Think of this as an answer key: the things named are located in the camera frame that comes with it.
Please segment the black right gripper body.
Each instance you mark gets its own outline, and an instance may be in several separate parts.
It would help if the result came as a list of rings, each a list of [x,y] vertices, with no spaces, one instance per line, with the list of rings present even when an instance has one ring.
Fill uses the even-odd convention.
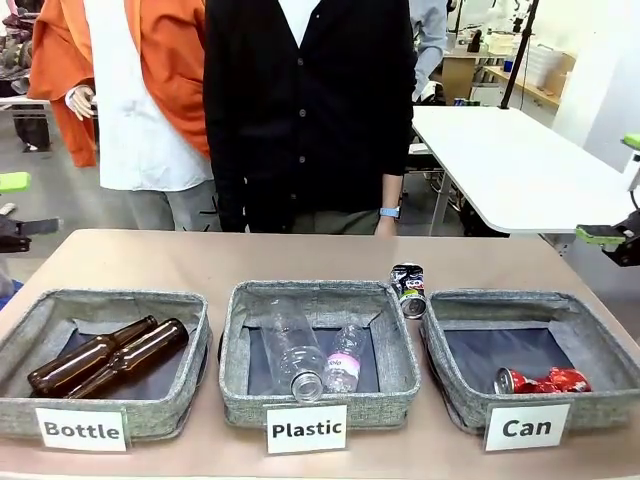
[[[632,212],[614,228],[624,237],[621,244],[602,248],[606,257],[619,267],[638,267],[640,264],[639,211]]]

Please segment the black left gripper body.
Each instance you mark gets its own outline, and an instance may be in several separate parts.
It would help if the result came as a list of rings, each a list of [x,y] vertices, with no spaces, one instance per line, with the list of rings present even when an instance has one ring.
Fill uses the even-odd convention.
[[[23,233],[24,223],[9,217],[0,221],[0,252],[20,253],[30,250],[31,239]]]

